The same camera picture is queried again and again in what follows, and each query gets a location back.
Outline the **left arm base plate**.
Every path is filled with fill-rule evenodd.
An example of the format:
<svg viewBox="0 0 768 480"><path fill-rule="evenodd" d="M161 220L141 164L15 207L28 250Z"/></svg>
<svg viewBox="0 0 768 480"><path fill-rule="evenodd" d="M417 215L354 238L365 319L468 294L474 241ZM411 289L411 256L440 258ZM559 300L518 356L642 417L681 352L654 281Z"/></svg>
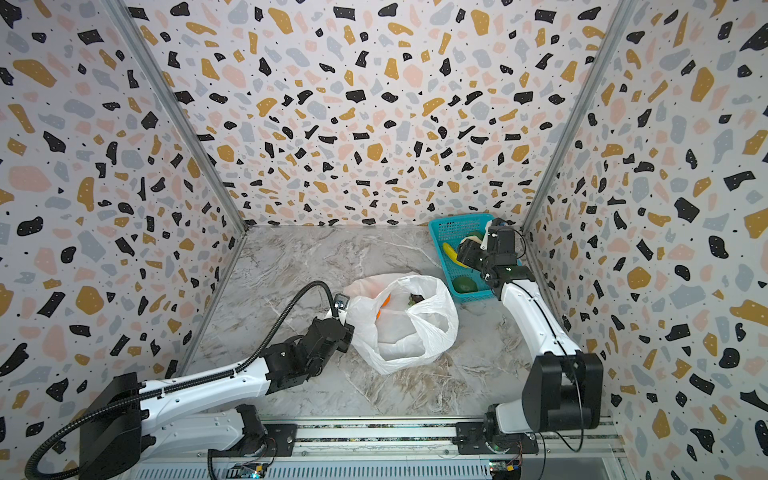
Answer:
<svg viewBox="0 0 768 480"><path fill-rule="evenodd" d="M209 449L207 458L290 457L297 439L297 430L297 424L268 423L259 433L244 433L231 447Z"/></svg>

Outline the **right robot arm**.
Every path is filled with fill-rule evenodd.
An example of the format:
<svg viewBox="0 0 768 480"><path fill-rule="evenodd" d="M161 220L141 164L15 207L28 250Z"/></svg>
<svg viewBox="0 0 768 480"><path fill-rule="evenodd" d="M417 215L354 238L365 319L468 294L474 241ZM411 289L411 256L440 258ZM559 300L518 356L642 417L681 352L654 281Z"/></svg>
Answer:
<svg viewBox="0 0 768 480"><path fill-rule="evenodd" d="M532 358L521 396L485 414L485 441L501 450L524 434L585 434L601 417L602 361L583 351L555 319L532 271L518 263L518 236L511 223L493 219L482 238L464 238L457 252L457 260L478 272L509 311Z"/></svg>

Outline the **green mango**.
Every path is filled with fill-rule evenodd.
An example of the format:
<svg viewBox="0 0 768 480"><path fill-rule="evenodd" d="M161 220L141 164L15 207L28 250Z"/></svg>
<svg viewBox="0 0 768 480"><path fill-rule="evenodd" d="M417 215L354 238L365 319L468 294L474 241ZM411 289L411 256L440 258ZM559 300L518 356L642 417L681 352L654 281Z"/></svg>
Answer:
<svg viewBox="0 0 768 480"><path fill-rule="evenodd" d="M457 294L470 294L478 291L476 282L468 276L454 278L452 286Z"/></svg>

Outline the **orange fruit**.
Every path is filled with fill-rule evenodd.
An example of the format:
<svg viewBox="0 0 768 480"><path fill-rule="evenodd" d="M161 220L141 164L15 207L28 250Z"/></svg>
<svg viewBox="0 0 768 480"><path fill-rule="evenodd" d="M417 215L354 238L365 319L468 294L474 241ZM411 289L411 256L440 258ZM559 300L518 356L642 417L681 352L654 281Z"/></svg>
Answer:
<svg viewBox="0 0 768 480"><path fill-rule="evenodd" d="M391 300L391 294L387 295L387 297L381 303L381 305L380 305L380 307L379 307L379 309L377 310L377 313L376 313L376 320L379 320L379 318L381 317L381 315L382 315L382 313L384 311L384 308L388 305L390 300Z"/></svg>

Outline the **teal plastic basket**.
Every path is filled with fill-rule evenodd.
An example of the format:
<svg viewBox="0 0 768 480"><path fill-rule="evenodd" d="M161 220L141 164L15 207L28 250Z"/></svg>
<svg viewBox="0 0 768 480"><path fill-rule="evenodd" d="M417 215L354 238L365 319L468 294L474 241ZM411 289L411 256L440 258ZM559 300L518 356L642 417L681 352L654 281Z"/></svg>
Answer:
<svg viewBox="0 0 768 480"><path fill-rule="evenodd" d="M488 252L488 227L500 223L510 225L516 266L522 266L526 246L513 221L500 220L489 213L473 213L443 217L428 223L428 230L437 250L447 285L457 303L497 298L498 294L486 283L483 264Z"/></svg>

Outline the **white plastic bag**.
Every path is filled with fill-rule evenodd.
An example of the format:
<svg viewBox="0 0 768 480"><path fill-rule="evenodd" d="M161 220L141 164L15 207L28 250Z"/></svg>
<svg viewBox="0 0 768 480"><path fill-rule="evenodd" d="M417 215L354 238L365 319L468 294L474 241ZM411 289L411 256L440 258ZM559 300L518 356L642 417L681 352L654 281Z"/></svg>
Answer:
<svg viewBox="0 0 768 480"><path fill-rule="evenodd" d="M433 363L458 335L459 317L445 283L414 272L382 274L345 287L352 346L380 375ZM383 300L391 300L376 320Z"/></svg>

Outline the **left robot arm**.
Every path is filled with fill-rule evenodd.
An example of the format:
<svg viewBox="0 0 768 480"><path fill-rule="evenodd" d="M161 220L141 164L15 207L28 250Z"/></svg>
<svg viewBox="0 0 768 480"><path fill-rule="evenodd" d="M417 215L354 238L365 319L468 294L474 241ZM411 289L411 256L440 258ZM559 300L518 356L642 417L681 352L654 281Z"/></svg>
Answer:
<svg viewBox="0 0 768 480"><path fill-rule="evenodd" d="M335 353L348 350L353 335L351 324L315 318L305 334L267 347L251 363L146 384L135 373L113 378L82 417L78 477L115 477L158 447L159 431L175 421L319 376Z"/></svg>

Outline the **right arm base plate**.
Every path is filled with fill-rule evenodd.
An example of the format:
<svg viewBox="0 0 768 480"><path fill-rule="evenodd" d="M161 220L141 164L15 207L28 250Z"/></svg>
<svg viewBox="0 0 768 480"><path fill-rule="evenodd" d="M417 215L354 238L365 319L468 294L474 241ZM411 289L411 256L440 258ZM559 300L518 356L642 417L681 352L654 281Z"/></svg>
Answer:
<svg viewBox="0 0 768 480"><path fill-rule="evenodd" d="M458 422L455 424L452 444L460 455L518 455L538 454L539 446L532 435L505 434L485 422Z"/></svg>

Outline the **pale white fruit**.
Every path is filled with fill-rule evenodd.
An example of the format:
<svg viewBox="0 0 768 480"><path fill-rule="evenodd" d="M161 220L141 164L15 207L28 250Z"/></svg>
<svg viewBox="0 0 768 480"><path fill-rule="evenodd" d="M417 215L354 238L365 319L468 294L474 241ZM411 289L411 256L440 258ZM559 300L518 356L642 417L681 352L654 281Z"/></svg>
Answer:
<svg viewBox="0 0 768 480"><path fill-rule="evenodd" d="M480 250L486 249L486 242L484 240L484 236L478 235L476 232L474 232L472 235L465 237L464 240L475 243L477 245L477 248Z"/></svg>

